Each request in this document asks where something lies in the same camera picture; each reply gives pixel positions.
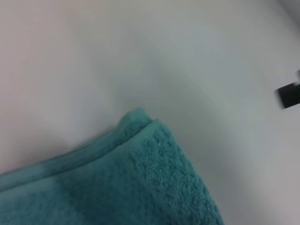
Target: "folded towel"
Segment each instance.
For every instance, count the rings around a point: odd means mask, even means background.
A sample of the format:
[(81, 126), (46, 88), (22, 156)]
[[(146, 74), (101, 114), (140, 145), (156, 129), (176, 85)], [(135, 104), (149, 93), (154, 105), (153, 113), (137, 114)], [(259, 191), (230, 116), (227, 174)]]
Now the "folded towel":
[(223, 225), (170, 131), (143, 110), (68, 154), (0, 176), (0, 225)]

